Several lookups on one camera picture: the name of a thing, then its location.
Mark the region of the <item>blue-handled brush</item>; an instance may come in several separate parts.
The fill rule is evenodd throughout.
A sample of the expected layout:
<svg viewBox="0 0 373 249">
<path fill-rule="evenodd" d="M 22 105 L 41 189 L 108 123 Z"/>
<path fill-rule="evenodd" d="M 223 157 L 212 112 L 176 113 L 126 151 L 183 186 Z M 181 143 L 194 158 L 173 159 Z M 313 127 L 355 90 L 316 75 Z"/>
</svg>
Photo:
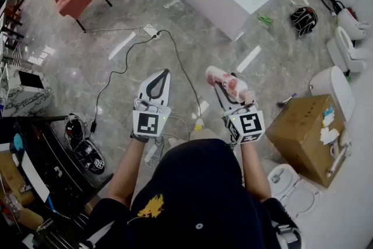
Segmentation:
<svg viewBox="0 0 373 249">
<path fill-rule="evenodd" d="M 283 101 L 280 101 L 280 102 L 277 102 L 276 103 L 276 106 L 278 107 L 278 108 L 284 108 L 286 105 L 287 105 L 287 103 L 291 100 L 291 99 L 293 99 L 294 97 L 296 97 L 296 93 L 294 93 L 294 94 L 292 94 L 288 99 L 285 99 L 285 100 L 283 100 Z"/>
</svg>

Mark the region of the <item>white tube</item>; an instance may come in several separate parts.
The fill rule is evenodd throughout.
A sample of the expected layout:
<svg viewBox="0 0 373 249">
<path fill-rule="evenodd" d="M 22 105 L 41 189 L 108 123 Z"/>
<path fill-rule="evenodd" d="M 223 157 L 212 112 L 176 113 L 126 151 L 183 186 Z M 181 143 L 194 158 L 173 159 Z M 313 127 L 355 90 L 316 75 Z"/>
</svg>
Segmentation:
<svg viewBox="0 0 373 249">
<path fill-rule="evenodd" d="M 327 177 L 331 177 L 333 173 L 336 171 L 338 165 L 345 157 L 347 150 L 348 150 L 348 146 L 345 146 L 343 150 L 339 153 L 338 157 L 333 162 L 331 169 L 327 172 Z"/>
</svg>

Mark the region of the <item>black metal chair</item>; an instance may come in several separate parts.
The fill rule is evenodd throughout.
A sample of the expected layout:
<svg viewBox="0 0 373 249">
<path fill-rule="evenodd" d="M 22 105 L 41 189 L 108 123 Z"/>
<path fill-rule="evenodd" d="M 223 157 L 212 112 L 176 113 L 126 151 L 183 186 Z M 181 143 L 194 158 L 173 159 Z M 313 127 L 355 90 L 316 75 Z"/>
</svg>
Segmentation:
<svg viewBox="0 0 373 249">
<path fill-rule="evenodd" d="M 113 7 L 112 3 L 109 0 L 105 0 L 106 3 L 109 5 L 109 7 Z M 85 29 L 85 27 L 81 24 L 81 22 L 78 19 L 75 19 L 75 22 L 78 24 L 78 26 L 82 29 L 84 33 L 87 33 L 88 30 Z"/>
</svg>

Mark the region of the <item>long white power strip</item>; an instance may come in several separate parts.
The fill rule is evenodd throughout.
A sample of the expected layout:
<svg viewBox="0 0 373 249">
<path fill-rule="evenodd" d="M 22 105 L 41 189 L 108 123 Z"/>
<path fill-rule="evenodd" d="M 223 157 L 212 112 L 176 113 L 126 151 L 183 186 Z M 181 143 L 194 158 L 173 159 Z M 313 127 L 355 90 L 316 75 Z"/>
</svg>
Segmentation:
<svg viewBox="0 0 373 249">
<path fill-rule="evenodd" d="M 157 150 L 158 146 L 156 144 L 152 145 L 152 147 L 149 149 L 148 153 L 146 154 L 145 156 L 145 163 L 149 163 L 153 157 L 153 155 L 155 154 L 156 150 Z"/>
</svg>

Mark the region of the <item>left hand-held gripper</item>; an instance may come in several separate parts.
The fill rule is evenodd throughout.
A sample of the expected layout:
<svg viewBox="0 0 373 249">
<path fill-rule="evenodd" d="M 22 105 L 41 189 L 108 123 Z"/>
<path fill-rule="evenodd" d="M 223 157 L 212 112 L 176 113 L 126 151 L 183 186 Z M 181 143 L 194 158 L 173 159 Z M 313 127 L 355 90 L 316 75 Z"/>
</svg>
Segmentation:
<svg viewBox="0 0 373 249">
<path fill-rule="evenodd" d="M 169 69 L 157 71 L 141 84 L 134 101 L 133 133 L 147 138 L 159 137 L 171 113 L 167 107 L 170 96 L 171 73 Z"/>
</svg>

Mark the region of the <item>dark metal rack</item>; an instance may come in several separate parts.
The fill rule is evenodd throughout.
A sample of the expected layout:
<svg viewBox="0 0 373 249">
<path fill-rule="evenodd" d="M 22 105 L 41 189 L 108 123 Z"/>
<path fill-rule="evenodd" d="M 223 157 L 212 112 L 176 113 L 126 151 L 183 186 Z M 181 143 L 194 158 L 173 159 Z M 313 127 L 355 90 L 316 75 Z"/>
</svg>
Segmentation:
<svg viewBox="0 0 373 249">
<path fill-rule="evenodd" d="M 12 15 L 7 0 L 0 0 L 0 4 L 0 47 L 2 47 L 3 57 L 7 63 L 21 66 L 26 64 L 21 45 L 27 46 L 27 44 L 24 42 L 24 35 L 16 30 L 22 23 Z"/>
</svg>

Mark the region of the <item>person's left forearm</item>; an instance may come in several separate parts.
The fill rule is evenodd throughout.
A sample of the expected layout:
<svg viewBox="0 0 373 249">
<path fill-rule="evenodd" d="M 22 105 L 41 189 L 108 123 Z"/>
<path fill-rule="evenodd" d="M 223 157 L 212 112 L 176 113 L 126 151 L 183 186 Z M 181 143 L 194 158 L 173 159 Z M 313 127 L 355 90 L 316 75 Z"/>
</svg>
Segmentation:
<svg viewBox="0 0 373 249">
<path fill-rule="evenodd" d="M 145 143 L 131 139 L 110 182 L 108 197 L 131 207 Z"/>
</svg>

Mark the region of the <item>white floral lotion bottle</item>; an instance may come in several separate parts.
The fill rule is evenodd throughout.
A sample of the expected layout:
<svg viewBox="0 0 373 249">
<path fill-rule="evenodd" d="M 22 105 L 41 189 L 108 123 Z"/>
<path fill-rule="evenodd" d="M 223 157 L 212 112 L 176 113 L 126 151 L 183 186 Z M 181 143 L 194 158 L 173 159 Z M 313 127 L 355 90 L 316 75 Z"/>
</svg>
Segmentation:
<svg viewBox="0 0 373 249">
<path fill-rule="evenodd" d="M 216 83 L 221 84 L 228 96 L 235 101 L 239 103 L 245 102 L 245 104 L 256 102 L 254 89 L 232 73 L 227 73 L 215 66 L 209 66 L 206 69 L 205 75 L 207 82 L 211 86 L 214 86 Z"/>
</svg>

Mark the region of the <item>white rounded toilet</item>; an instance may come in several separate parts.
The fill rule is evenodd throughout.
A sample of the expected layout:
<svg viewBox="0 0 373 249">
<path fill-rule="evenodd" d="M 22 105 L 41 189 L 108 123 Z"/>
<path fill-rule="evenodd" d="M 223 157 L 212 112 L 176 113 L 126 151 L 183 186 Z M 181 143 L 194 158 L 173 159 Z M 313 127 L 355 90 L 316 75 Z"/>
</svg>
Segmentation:
<svg viewBox="0 0 373 249">
<path fill-rule="evenodd" d="M 359 22 L 347 8 L 337 14 L 337 24 L 346 31 L 351 40 L 364 39 L 366 30 L 371 27 L 368 22 Z"/>
</svg>

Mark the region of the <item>white crumpled paper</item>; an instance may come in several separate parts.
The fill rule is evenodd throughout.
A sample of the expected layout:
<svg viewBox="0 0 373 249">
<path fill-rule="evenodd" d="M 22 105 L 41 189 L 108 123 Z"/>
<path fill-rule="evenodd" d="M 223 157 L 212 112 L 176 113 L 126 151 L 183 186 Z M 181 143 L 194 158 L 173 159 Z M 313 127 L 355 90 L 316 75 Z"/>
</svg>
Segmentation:
<svg viewBox="0 0 373 249">
<path fill-rule="evenodd" d="M 338 137 L 340 133 L 336 129 L 329 129 L 328 127 L 321 129 L 321 136 L 320 141 L 324 144 L 330 144 L 333 143 Z"/>
</svg>

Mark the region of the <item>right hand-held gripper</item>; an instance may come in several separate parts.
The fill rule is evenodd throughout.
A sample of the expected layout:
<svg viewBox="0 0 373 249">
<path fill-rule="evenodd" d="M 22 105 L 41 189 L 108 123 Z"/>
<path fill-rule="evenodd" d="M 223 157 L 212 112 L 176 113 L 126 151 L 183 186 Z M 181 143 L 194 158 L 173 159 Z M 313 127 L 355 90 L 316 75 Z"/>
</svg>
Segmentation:
<svg viewBox="0 0 373 249">
<path fill-rule="evenodd" d="M 243 144 L 259 140 L 265 132 L 265 122 L 258 105 L 237 102 L 228 95 L 219 82 L 214 84 L 214 90 L 224 110 L 222 119 L 230 132 L 230 143 Z"/>
</svg>

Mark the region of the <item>large closed cardboard box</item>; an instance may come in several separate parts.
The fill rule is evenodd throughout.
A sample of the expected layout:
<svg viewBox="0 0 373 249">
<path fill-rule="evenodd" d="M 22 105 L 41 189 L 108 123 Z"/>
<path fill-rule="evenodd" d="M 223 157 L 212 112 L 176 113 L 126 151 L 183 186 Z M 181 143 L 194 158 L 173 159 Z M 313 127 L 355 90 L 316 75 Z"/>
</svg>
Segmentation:
<svg viewBox="0 0 373 249">
<path fill-rule="evenodd" d="M 323 112 L 333 105 L 334 119 L 324 119 Z M 271 126 L 266 136 L 300 175 L 328 188 L 339 166 L 331 177 L 335 158 L 330 153 L 331 144 L 320 141 L 321 129 L 336 129 L 341 134 L 345 129 L 343 118 L 331 95 L 299 97 L 291 99 Z"/>
</svg>

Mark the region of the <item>black cap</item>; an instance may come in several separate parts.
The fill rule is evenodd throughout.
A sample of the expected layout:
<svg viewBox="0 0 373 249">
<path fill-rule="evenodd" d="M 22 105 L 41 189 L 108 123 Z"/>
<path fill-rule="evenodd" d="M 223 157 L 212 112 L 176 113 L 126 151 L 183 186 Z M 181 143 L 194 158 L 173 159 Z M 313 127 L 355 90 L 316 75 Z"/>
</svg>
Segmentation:
<svg viewBox="0 0 373 249">
<path fill-rule="evenodd" d="M 132 204 L 130 249 L 277 249 L 269 212 L 221 140 L 170 150 Z"/>
</svg>

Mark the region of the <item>black tablet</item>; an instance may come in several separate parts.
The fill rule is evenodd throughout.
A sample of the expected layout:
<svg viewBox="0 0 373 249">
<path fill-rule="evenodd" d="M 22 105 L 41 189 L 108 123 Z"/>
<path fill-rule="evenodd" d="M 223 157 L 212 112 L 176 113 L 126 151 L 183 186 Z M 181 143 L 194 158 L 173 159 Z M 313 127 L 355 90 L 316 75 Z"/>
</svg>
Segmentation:
<svg viewBox="0 0 373 249">
<path fill-rule="evenodd" d="M 39 75 L 25 72 L 25 71 L 18 71 L 20 84 L 22 86 L 34 87 L 37 89 L 44 89 L 42 80 Z"/>
</svg>

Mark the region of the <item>person's right forearm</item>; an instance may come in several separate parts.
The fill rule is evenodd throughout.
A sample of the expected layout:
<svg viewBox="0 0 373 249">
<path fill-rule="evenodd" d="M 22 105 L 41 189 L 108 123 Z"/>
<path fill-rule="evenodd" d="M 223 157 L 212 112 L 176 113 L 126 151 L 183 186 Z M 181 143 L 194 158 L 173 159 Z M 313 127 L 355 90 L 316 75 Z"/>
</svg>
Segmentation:
<svg viewBox="0 0 373 249">
<path fill-rule="evenodd" d="M 272 197 L 270 184 L 253 143 L 241 144 L 245 188 L 259 201 Z"/>
</svg>

